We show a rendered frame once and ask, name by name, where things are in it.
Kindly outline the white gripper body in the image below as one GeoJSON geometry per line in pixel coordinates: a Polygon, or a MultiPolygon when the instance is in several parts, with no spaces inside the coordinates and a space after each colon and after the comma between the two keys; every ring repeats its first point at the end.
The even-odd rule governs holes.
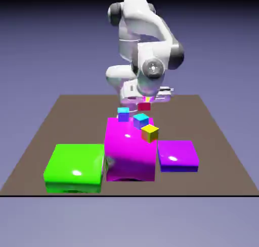
{"type": "Polygon", "coordinates": [[[162,103],[162,102],[169,102],[171,97],[175,94],[175,91],[173,88],[170,88],[168,86],[161,86],[157,95],[147,97],[143,97],[144,103],[162,103]]]}

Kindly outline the small cyan cube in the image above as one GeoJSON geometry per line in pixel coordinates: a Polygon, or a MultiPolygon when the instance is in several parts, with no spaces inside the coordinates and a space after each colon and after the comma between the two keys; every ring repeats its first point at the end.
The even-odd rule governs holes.
{"type": "Polygon", "coordinates": [[[133,125],[136,129],[141,129],[142,127],[149,124],[149,117],[143,113],[136,114],[133,116],[133,125]]]}
{"type": "Polygon", "coordinates": [[[128,107],[117,108],[117,118],[119,122],[128,122],[130,119],[130,109],[128,107]]]}

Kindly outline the small yellow cube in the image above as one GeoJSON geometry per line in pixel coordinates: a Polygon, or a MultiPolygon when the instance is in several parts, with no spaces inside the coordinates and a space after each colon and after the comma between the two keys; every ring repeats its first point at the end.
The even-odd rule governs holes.
{"type": "Polygon", "coordinates": [[[158,140],[159,128],[148,124],[141,128],[141,137],[148,143],[158,140]]]}

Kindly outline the large purple box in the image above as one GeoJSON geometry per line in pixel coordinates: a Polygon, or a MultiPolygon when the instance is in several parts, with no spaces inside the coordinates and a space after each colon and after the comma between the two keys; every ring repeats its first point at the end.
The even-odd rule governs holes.
{"type": "Polygon", "coordinates": [[[159,140],[161,172],[197,172],[199,157],[191,140],[159,140]]]}

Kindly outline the large magenta box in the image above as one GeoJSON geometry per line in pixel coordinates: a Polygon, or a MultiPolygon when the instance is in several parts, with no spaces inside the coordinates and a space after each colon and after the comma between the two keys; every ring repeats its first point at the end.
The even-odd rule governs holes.
{"type": "Polygon", "coordinates": [[[107,119],[104,140],[107,181],[154,181],[157,140],[148,143],[134,127],[133,119],[107,119]]]}

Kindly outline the large green box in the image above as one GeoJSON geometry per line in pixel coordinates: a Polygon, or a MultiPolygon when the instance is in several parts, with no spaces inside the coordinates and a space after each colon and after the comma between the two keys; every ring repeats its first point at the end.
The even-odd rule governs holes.
{"type": "Polygon", "coordinates": [[[100,193],[103,144],[57,144],[43,173],[48,193],[100,193]]]}

